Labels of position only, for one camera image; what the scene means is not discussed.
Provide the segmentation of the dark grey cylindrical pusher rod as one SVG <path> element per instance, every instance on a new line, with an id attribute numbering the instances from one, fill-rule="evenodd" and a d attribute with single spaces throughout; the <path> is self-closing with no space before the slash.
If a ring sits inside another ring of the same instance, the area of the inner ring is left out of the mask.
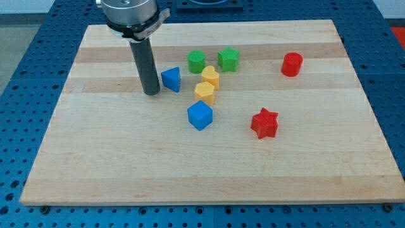
<path id="1" fill-rule="evenodd" d="M 160 84 L 149 38 L 141 42 L 131 42 L 130 48 L 144 93 L 148 96 L 158 94 Z"/>

